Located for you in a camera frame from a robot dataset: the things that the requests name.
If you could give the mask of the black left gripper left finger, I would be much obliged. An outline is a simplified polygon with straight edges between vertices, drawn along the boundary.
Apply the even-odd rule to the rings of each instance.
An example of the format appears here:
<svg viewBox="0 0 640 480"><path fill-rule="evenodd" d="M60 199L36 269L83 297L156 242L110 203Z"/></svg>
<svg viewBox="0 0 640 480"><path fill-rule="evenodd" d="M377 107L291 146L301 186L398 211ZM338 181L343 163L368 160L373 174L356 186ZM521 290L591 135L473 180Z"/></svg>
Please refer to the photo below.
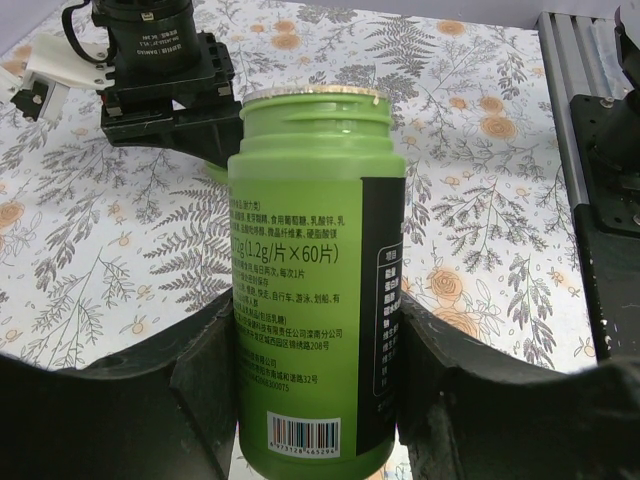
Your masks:
<svg viewBox="0 0 640 480"><path fill-rule="evenodd" d="M84 369L1 359L5 479L225 479L236 428L233 306Z"/></svg>

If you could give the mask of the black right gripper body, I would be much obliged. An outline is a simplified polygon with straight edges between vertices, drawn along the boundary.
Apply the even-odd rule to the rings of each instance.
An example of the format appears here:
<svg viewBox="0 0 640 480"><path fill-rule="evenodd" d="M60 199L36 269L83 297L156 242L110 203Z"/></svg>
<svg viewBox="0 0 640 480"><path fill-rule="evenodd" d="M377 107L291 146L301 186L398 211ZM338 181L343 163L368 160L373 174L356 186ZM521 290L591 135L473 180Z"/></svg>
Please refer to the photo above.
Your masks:
<svg viewBox="0 0 640 480"><path fill-rule="evenodd" d="M134 73L116 58L115 84L100 92L100 126L111 145L170 148L176 111L235 101L227 46L208 32L198 41L199 62L170 74Z"/></svg>

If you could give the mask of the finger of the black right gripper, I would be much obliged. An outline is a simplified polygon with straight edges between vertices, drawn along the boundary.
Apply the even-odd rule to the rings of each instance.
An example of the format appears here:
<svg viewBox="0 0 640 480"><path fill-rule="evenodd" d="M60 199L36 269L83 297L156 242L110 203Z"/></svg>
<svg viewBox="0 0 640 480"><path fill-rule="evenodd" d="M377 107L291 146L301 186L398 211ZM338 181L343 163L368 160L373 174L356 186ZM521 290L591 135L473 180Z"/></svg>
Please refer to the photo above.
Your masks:
<svg viewBox="0 0 640 480"><path fill-rule="evenodd" d="M169 147L227 171L229 158L239 152L243 138L240 111L239 101L176 111Z"/></svg>

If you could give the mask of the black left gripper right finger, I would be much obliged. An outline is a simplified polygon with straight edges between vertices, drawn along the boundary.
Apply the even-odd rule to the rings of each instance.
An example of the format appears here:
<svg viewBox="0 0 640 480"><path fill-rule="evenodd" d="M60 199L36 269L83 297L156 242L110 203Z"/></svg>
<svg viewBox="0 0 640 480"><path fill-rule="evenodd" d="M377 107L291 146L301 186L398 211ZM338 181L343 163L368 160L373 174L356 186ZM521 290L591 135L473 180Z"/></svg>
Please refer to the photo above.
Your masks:
<svg viewBox="0 0 640 480"><path fill-rule="evenodd" d="M563 374L400 307L398 429L416 479L635 479L639 362Z"/></svg>

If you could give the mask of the green bottle cap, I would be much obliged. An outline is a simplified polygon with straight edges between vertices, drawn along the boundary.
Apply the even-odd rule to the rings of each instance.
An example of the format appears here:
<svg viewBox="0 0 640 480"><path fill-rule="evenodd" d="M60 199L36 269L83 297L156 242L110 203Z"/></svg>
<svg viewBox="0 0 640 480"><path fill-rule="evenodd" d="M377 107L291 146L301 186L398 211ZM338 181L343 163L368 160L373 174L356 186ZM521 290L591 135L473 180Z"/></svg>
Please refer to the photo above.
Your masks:
<svg viewBox="0 0 640 480"><path fill-rule="evenodd" d="M226 185L228 183L227 164L217 164L212 162L205 163L205 169L209 176L217 183Z"/></svg>

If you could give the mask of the green pill bottle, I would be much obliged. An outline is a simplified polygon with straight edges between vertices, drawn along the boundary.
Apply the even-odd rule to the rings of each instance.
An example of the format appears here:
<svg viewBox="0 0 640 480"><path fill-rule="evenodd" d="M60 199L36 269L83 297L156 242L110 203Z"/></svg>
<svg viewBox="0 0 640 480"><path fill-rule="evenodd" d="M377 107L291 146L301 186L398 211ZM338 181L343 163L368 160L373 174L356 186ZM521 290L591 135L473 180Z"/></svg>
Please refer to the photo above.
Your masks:
<svg viewBox="0 0 640 480"><path fill-rule="evenodd" d="M405 160L381 93L255 92L228 163L239 442L268 479L365 479L395 441Z"/></svg>

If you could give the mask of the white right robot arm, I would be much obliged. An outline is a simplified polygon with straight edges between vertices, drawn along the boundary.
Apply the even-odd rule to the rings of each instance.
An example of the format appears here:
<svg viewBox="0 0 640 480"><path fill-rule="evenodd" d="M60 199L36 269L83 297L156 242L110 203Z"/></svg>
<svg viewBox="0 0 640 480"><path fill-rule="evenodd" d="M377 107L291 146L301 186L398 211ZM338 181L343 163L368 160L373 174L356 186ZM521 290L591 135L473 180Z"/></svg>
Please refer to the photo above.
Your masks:
<svg viewBox="0 0 640 480"><path fill-rule="evenodd" d="M91 19L108 34L104 56L80 45L76 6L61 15L74 52L109 67L99 82L100 126L114 147L173 150L224 173L243 138L241 104L234 97L234 66L227 46L198 31L190 0L90 1Z"/></svg>

